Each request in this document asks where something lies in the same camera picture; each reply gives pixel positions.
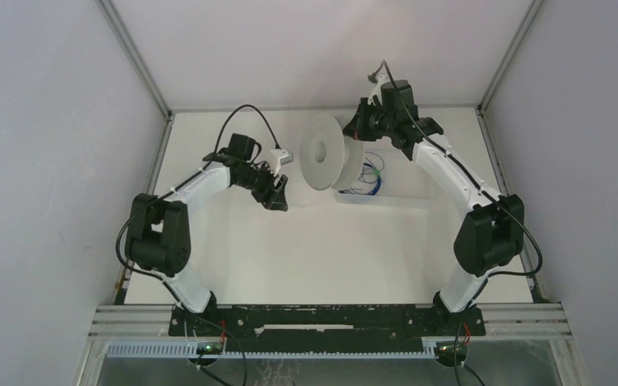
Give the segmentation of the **white cable spool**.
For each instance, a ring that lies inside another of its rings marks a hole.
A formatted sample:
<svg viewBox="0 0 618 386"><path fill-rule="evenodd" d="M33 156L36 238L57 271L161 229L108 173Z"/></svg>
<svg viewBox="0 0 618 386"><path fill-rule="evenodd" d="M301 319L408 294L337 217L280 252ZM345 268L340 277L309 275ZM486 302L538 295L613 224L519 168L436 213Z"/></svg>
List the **white cable spool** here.
<svg viewBox="0 0 618 386"><path fill-rule="evenodd" d="M338 120L322 113L303 131L299 165L305 182L317 191L350 188L359 177L364 144L343 134Z"/></svg>

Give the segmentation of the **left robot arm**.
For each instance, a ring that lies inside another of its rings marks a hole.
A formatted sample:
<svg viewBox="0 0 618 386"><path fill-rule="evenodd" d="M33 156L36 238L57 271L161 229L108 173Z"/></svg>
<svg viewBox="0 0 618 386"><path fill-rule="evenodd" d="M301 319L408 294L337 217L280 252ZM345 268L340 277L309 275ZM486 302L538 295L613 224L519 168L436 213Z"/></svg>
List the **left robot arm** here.
<svg viewBox="0 0 618 386"><path fill-rule="evenodd" d="M288 178L281 169L293 161L293 154L275 146L270 160L255 162L253 152L260 147L253 138L233 134L226 147L207 154L201 167L177 187L161 196L135 196L130 218L118 235L125 243L118 256L133 262L134 272L160 281L177 305L190 312L188 325L200 335L213 333L220 315L210 308L213 292L189 265L192 215L230 187L249 191L266 210L288 209Z"/></svg>

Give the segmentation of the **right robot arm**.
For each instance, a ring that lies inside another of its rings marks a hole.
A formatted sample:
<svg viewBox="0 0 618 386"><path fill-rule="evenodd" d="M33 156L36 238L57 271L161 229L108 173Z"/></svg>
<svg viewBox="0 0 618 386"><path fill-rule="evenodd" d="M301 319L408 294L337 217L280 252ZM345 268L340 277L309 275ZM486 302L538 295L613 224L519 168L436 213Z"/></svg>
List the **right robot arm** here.
<svg viewBox="0 0 618 386"><path fill-rule="evenodd" d="M462 217L454 240L457 267L435 295L434 327L445 335L464 325L468 309L486 286L524 247L524 204L502 195L465 166L431 117L420 117L406 80L371 76L373 91L360 99L344 134L361 142L388 138L443 189Z"/></svg>

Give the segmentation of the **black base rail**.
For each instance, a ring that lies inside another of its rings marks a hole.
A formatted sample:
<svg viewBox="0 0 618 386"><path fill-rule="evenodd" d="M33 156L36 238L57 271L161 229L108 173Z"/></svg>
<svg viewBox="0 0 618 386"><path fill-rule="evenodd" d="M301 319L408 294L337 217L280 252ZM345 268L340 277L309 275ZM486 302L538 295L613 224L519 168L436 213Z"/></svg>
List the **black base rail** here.
<svg viewBox="0 0 618 386"><path fill-rule="evenodd" d="M253 348L412 348L415 340L454 344L483 337L487 330L476 306L450 314L442 307L414 304L219 305L202 314L171 309L167 333L188 340L214 338Z"/></svg>

